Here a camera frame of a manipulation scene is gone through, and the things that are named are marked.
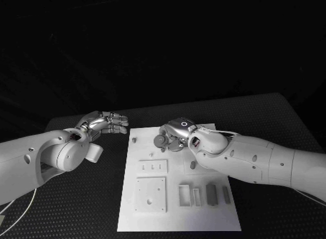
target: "dark background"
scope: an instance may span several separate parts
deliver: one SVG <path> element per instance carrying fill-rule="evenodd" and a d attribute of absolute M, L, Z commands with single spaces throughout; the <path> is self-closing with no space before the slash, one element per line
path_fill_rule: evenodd
<path fill-rule="evenodd" d="M 55 117 L 270 92 L 326 151 L 326 3 L 0 3 L 0 142 Z"/>

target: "black table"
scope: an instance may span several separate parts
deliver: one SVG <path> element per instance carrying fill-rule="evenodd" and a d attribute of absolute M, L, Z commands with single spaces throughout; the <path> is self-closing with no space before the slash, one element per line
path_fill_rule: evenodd
<path fill-rule="evenodd" d="M 115 111 L 130 119 L 128 128 L 162 126 L 178 117 L 215 123 L 216 129 L 263 138 L 281 146 L 323 150 L 279 93 Z M 81 117 L 55 118 L 46 131 L 74 127 Z M 32 207 L 3 238 L 264 238 L 325 239 L 326 207 L 281 186 L 254 185 L 229 178 L 242 232 L 118 233 L 118 212 L 130 134 L 102 135 L 97 164 L 81 166 L 37 188 Z M 33 192 L 9 209 L 0 233 L 20 217 Z"/>

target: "black tablecloth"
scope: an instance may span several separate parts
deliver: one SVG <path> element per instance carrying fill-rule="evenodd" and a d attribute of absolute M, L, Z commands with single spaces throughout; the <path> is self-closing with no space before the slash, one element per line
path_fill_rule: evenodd
<path fill-rule="evenodd" d="M 110 111 L 89 109 L 89 112 Z M 128 128 L 162 126 L 178 117 L 215 123 L 216 129 L 238 132 L 281 146 L 323 152 L 289 102 L 280 94 L 264 94 L 176 105 L 115 111 L 130 119 Z M 55 118 L 46 131 L 74 127 L 82 115 Z M 130 134 L 105 134 L 95 144 L 104 148 L 98 163 L 56 176 L 37 188 L 32 207 L 3 238 L 266 238 L 325 239 L 326 207 L 281 186 L 255 185 L 229 178 L 241 233 L 118 233 L 118 212 Z M 9 209 L 0 233 L 20 217 L 33 192 Z"/>

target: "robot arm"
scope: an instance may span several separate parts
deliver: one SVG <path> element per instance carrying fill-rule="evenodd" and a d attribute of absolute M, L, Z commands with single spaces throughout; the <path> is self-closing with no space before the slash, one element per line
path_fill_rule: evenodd
<path fill-rule="evenodd" d="M 127 133 L 127 125 L 126 116 L 95 111 L 74 128 L 0 143 L 0 205 L 72 171 L 84 158 L 95 163 L 102 148 L 91 142 L 101 133 Z"/>
<path fill-rule="evenodd" d="M 166 141 L 167 149 L 170 145 L 183 144 L 202 167 L 247 183 L 290 187 L 326 202 L 326 154 L 294 150 L 260 138 L 192 125 L 196 126 L 185 118 L 163 125 L 159 136 L 169 130 L 172 133 L 166 134 L 180 142 L 169 144 Z"/>

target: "robotic hand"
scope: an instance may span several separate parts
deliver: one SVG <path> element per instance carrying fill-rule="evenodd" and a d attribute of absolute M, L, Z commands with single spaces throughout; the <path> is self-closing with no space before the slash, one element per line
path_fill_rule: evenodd
<path fill-rule="evenodd" d="M 102 133 L 126 134 L 127 125 L 126 116 L 94 111 L 74 128 L 0 143 L 0 205 L 72 171 L 84 158 L 95 163 L 102 148 L 91 142 Z"/>
<path fill-rule="evenodd" d="M 234 132 L 198 128 L 186 118 L 160 127 L 154 145 L 173 152 L 188 147 L 203 168 L 247 183 L 290 187 L 326 206 L 326 154 L 286 148 Z"/>

